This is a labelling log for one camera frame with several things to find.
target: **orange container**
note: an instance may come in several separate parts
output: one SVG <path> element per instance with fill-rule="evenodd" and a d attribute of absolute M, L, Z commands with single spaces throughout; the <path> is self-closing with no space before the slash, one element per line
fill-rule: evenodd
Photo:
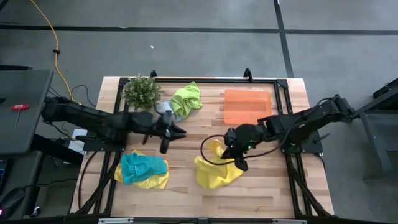
<path fill-rule="evenodd" d="M 271 94 L 266 91 L 225 90 L 224 122 L 257 124 L 259 118 L 272 115 Z"/>

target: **concrete floor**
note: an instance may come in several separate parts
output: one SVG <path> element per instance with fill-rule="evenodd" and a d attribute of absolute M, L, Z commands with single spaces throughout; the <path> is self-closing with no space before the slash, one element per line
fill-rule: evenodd
<path fill-rule="evenodd" d="M 278 28 L 273 0 L 37 0 L 37 3 L 56 26 Z M 397 7 L 395 0 L 280 0 L 286 29 L 397 30 Z M 46 25 L 26 0 L 10 1 L 0 12 L 0 24 Z M 88 86 L 94 103 L 105 75 L 149 74 L 154 69 L 159 75 L 240 77 L 249 67 L 255 77 L 287 77 L 279 34 L 76 31 L 57 34 L 63 74 L 70 86 Z M 371 100 L 375 90 L 397 78 L 396 35 L 293 34 L 286 38 L 294 77 L 305 79 L 312 105 L 320 98 L 339 93 L 359 108 Z M 0 64 L 54 70 L 53 48 L 54 39 L 49 31 L 0 30 Z M 67 95 L 57 75 L 52 86 Z M 83 89 L 75 92 L 75 98 L 88 104 Z M 65 127 L 72 131 L 72 126 Z M 37 132 L 46 137 L 58 136 L 46 125 L 39 125 Z M 330 124 L 320 132 L 331 133 L 323 140 L 323 149 L 335 213 L 343 218 L 398 223 L 397 184 L 362 181 L 371 164 L 362 124 L 358 121 L 351 125 Z M 54 206 L 59 209 L 50 212 L 49 208 L 45 215 L 66 213 L 70 201 L 64 200 L 64 195 L 53 191 L 48 198 L 57 202 Z"/>

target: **yellow cable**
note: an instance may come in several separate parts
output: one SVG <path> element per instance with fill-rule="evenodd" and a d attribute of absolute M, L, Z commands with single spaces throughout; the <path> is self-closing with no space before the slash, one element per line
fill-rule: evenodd
<path fill-rule="evenodd" d="M 51 28 L 53 34 L 54 34 L 54 37 L 55 37 L 55 50 L 58 51 L 58 37 L 57 37 L 57 34 L 55 33 L 54 28 L 53 28 L 52 25 L 51 25 L 51 22 L 50 22 L 49 19 L 44 15 L 44 13 L 40 10 L 40 8 L 36 5 L 36 3 L 35 3 L 33 0 L 30 0 L 30 1 L 33 3 L 33 5 L 35 5 L 36 9 L 39 10 L 39 12 L 41 13 L 41 15 L 44 17 L 44 19 L 45 19 L 45 20 L 47 21 L 47 23 L 49 24 L 49 26 L 50 26 L 50 28 Z M 60 69 L 58 68 L 58 53 L 57 53 L 57 52 L 55 52 L 55 69 L 57 70 L 58 74 L 61 76 L 61 78 L 62 78 L 63 82 L 65 83 L 65 85 L 67 86 L 67 89 L 68 89 L 70 98 L 72 99 L 72 101 L 75 101 L 75 99 L 73 98 L 72 92 L 70 91 L 68 82 L 67 82 L 66 79 L 63 77 L 63 75 L 62 75 Z"/>

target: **potted plant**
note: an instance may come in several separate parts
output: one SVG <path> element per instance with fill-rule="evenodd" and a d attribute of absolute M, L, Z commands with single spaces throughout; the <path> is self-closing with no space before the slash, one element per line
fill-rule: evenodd
<path fill-rule="evenodd" d="M 162 90 L 153 78 L 138 76 L 125 84 L 122 96 L 126 103 L 136 110 L 148 110 L 161 99 Z"/>

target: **butcher block tabletop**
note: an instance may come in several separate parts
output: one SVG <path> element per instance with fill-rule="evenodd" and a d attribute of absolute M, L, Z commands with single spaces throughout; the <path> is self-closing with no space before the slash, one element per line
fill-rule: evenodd
<path fill-rule="evenodd" d="M 97 109 L 113 112 L 120 77 L 104 77 Z M 293 112 L 309 108 L 304 80 L 288 78 Z M 162 100 L 168 100 L 176 90 L 187 83 L 159 83 L 164 91 Z M 214 190 L 202 188 L 196 181 L 194 158 L 200 155 L 200 144 L 207 136 L 225 134 L 230 127 L 224 123 L 225 90 L 255 90 L 271 93 L 272 114 L 277 114 L 274 87 L 270 84 L 250 83 L 198 83 L 203 108 L 196 110 L 185 121 L 176 123 L 187 131 L 183 139 L 172 141 L 166 154 L 159 152 L 160 139 L 149 138 L 142 145 L 143 135 L 131 133 L 124 153 L 138 150 L 148 156 L 160 156 L 169 163 L 170 179 L 165 189 L 140 189 L 135 185 L 116 183 L 112 217 L 209 217 L 209 218 L 293 218 L 294 211 L 287 177 L 285 157 L 280 151 L 248 159 L 249 170 L 227 186 Z M 287 114 L 283 91 L 282 106 Z M 277 142 L 261 143 L 248 155 L 271 150 Z M 88 153 L 82 170 L 91 155 Z M 88 164 L 81 186 L 81 204 L 94 192 L 100 179 L 104 153 L 97 153 Z M 326 211 L 333 214 L 325 170 L 321 160 L 312 154 L 302 154 L 308 188 Z M 298 188 L 300 208 L 304 211 L 301 190 Z M 108 196 L 104 190 L 103 211 Z M 78 186 L 75 189 L 71 212 L 78 210 Z"/>

